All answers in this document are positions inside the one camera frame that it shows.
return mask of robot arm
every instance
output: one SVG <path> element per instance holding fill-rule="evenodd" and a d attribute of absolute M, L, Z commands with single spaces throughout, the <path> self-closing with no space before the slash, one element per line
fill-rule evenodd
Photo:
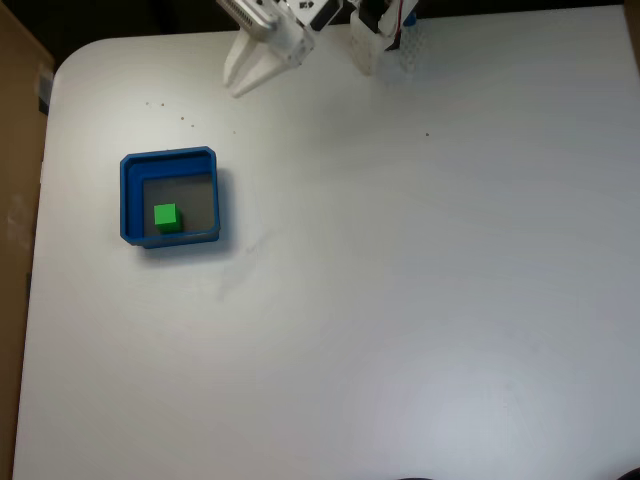
<path fill-rule="evenodd" d="M 319 33 L 343 7 L 343 0 L 217 0 L 240 24 L 224 65 L 224 85 L 240 97 L 302 64 Z M 399 33 L 418 0 L 349 0 L 353 58 L 365 74 Z"/>

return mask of cardboard box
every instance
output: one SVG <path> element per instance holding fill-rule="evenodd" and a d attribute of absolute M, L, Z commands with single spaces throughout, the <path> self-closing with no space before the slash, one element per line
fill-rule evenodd
<path fill-rule="evenodd" d="M 41 76 L 53 58 L 0 3 L 0 479 L 12 476 L 40 166 Z"/>

